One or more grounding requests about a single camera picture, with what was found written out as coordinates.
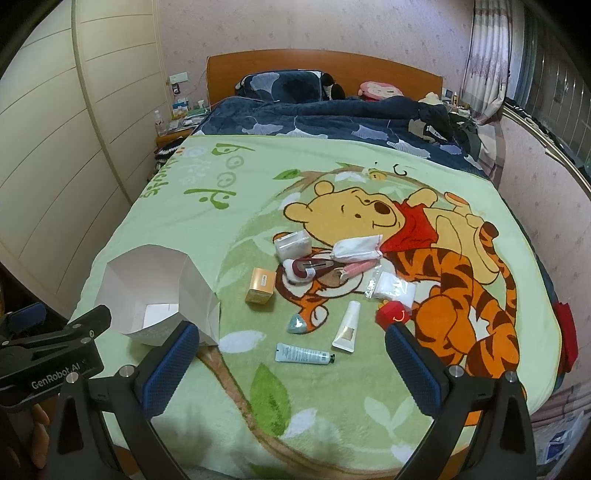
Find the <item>dark blue comforter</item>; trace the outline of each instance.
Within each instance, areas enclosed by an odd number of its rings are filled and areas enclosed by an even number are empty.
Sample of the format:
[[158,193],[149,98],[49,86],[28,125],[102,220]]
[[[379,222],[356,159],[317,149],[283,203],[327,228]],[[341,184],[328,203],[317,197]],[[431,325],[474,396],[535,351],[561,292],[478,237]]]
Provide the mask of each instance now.
[[[437,143],[429,143],[410,133],[411,120],[432,125],[434,130],[443,132],[442,137]],[[380,102],[345,99],[304,104],[229,97],[214,108],[196,134],[286,135],[362,141],[486,178],[456,141],[445,139],[446,122],[449,124],[447,114],[438,115],[431,105],[402,96]]]

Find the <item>white wardrobe door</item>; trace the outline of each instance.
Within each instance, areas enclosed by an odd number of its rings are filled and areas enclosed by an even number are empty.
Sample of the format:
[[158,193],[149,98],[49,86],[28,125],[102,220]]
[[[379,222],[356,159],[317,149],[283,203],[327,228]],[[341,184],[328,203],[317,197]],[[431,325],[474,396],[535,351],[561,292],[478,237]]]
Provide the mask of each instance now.
[[71,17],[64,0],[0,80],[0,262],[66,317],[129,211],[86,109]]
[[165,117],[168,112],[152,2],[77,0],[76,19],[91,108],[109,159],[134,201],[150,172],[139,167],[155,149],[153,111]]

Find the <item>water bottle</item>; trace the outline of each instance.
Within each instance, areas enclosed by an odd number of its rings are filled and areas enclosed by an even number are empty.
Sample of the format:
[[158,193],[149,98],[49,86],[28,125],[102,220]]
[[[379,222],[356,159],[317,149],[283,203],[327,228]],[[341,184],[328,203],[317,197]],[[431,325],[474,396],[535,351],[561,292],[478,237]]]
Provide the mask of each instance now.
[[154,112],[154,126],[156,127],[156,134],[159,137],[162,137],[166,133],[166,126],[164,125],[164,120],[162,119],[162,115],[160,112],[156,110]]

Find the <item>wooden headboard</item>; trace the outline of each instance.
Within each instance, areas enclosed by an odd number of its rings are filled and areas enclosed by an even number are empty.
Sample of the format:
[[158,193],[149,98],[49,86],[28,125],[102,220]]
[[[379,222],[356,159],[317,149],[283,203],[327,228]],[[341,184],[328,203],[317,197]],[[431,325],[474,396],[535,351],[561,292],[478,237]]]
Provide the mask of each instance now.
[[234,87],[250,73],[267,70],[304,69],[330,73],[345,94],[357,95],[359,85],[373,80],[395,85],[413,100],[429,92],[441,95],[443,79],[395,61],[358,53],[331,50],[251,50],[207,58],[209,104],[234,95]]

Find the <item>red cloth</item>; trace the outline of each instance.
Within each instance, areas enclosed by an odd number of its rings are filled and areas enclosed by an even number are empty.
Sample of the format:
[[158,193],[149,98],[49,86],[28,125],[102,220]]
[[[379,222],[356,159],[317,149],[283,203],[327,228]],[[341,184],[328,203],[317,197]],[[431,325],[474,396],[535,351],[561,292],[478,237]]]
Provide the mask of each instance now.
[[402,213],[405,222],[402,229],[388,238],[379,248],[382,253],[429,248],[437,242],[439,235],[425,215],[424,210],[427,206],[424,203],[411,207],[407,199],[402,203],[394,202],[394,205]]
[[577,344],[577,330],[574,326],[573,314],[570,311],[568,303],[557,301],[552,305],[554,314],[560,325],[562,332],[562,353],[561,360],[564,360],[564,371],[570,372],[575,360],[579,356],[579,346]]

